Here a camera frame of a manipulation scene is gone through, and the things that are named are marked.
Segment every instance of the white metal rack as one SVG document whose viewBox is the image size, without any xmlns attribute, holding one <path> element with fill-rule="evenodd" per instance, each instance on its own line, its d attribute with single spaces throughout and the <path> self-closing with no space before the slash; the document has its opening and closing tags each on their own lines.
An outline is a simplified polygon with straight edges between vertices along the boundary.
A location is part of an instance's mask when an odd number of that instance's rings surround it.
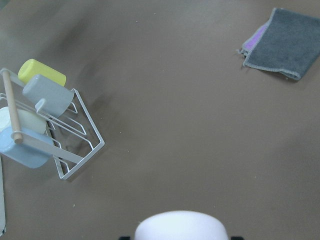
<svg viewBox="0 0 320 240">
<path fill-rule="evenodd" d="M 74 93 L 72 103 L 59 118 L 44 111 L 36 111 L 34 107 L 14 100 L 15 105 L 20 109 L 36 113 L 46 120 L 45 134 L 52 139 L 53 145 L 36 139 L 22 130 L 15 130 L 13 125 L 11 135 L 14 138 L 14 135 L 21 134 L 23 144 L 51 153 L 59 177 L 64 180 L 74 174 L 105 145 L 105 141 L 91 118 L 80 93 L 74 88 L 71 91 Z M 7 95 L 7 92 L 6 94 L 0 93 L 1 107 L 9 105 Z"/>
</svg>

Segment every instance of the gray surface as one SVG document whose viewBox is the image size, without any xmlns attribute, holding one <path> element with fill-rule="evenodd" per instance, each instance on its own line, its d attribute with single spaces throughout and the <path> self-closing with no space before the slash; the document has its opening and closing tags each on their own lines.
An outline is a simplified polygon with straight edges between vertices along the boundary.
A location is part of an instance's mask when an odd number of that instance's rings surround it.
<svg viewBox="0 0 320 240">
<path fill-rule="evenodd" d="M 0 66 L 67 75 L 108 146 L 70 181 L 3 159 L 3 240 L 108 239 L 169 210 L 246 240 L 320 235 L 320 61 L 294 83 L 235 50 L 273 7 L 318 0 L 12 0 Z"/>
</svg>

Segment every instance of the gray cloth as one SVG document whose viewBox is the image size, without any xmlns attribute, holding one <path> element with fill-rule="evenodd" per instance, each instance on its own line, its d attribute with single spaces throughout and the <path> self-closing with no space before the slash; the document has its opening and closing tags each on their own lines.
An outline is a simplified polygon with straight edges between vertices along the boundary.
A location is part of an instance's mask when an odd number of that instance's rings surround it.
<svg viewBox="0 0 320 240">
<path fill-rule="evenodd" d="M 274 8 L 261 37 L 245 53 L 243 65 L 300 80 L 319 54 L 320 19 Z"/>
</svg>

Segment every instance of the folded towel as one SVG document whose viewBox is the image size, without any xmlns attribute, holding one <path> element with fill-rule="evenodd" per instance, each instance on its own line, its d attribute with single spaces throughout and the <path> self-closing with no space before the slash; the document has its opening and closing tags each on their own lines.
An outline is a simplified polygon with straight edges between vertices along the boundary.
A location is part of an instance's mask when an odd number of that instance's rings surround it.
<svg viewBox="0 0 320 240">
<path fill-rule="evenodd" d="M 300 80 L 320 54 L 320 19 L 274 8 L 241 53 L 244 66 Z"/>
</svg>

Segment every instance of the wooden handle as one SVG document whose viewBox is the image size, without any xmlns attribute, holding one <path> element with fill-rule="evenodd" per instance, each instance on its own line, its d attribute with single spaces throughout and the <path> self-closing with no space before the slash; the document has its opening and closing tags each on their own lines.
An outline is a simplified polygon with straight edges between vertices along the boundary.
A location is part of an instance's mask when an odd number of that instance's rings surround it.
<svg viewBox="0 0 320 240">
<path fill-rule="evenodd" d="M 12 89 L 11 80 L 10 80 L 10 73 L 5 70 L 2 72 L 2 77 L 3 77 L 5 94 L 6 94 L 6 100 L 8 102 L 12 131 L 13 132 L 21 131 L 14 91 Z M 16 144 L 21 144 L 24 141 L 24 138 L 20 132 L 16 132 L 13 135 L 13 140 Z"/>
</svg>

